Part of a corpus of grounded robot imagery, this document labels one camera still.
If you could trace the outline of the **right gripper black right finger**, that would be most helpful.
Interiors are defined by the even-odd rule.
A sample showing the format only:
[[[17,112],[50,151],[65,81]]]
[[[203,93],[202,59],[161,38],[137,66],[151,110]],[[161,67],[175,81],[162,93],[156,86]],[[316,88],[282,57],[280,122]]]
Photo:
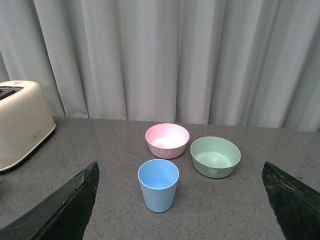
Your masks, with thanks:
[[[320,238],[320,193],[265,162],[262,180],[269,204],[287,240]]]

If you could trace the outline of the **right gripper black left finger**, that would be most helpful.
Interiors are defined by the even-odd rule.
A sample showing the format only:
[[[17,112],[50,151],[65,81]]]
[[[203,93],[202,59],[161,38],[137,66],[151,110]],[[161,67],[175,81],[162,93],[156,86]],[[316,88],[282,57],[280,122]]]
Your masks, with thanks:
[[[93,162],[30,211],[0,230],[2,240],[81,240],[96,201]]]

